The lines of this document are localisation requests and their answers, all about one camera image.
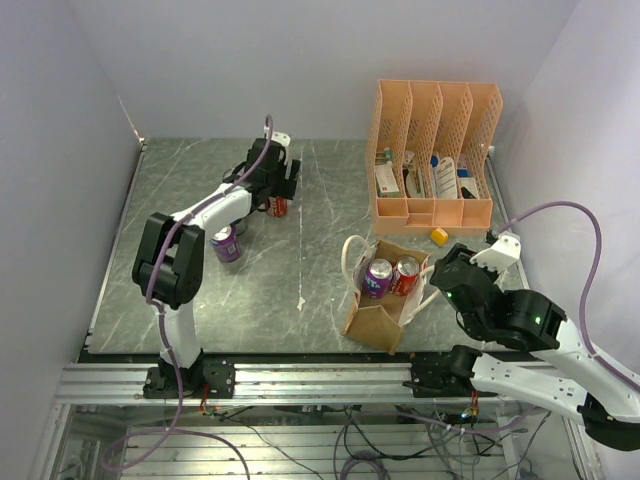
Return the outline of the brown canvas bag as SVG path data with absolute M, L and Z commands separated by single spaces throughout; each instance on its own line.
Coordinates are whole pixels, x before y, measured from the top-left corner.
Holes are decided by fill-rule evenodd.
M 371 268 L 378 260 L 395 265 L 409 256 L 418 263 L 417 278 L 405 296 L 389 291 L 373 298 L 367 291 Z M 417 315 L 430 306 L 439 291 L 428 285 L 434 270 L 431 255 L 379 239 L 367 242 L 360 235 L 348 237 L 342 246 L 341 271 L 353 295 L 353 303 L 342 327 L 342 335 L 364 346 L 394 354 L 404 331 Z

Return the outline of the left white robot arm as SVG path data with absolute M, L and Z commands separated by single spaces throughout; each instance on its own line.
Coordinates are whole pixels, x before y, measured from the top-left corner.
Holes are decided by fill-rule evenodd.
M 182 397 L 203 387 L 195 366 L 202 350 L 195 331 L 193 300 L 203 280 L 206 244 L 271 200 L 294 198 L 301 162 L 291 158 L 291 138 L 266 134 L 220 186 L 193 206 L 146 221 L 132 268 L 132 280 L 158 317 L 160 365 L 171 369 L 168 384 Z

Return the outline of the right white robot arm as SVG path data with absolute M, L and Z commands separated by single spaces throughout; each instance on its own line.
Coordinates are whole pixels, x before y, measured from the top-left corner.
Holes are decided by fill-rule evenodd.
M 457 243 L 436 261 L 429 282 L 460 315 L 469 337 L 527 353 L 560 374 L 526 370 L 456 345 L 440 373 L 442 387 L 455 396 L 473 390 L 505 394 L 571 419 L 609 448 L 638 450 L 638 374 L 588 347 L 585 334 L 546 296 L 501 290 L 499 271 L 518 255 L 517 247 L 502 255 L 495 248 L 475 253 Z

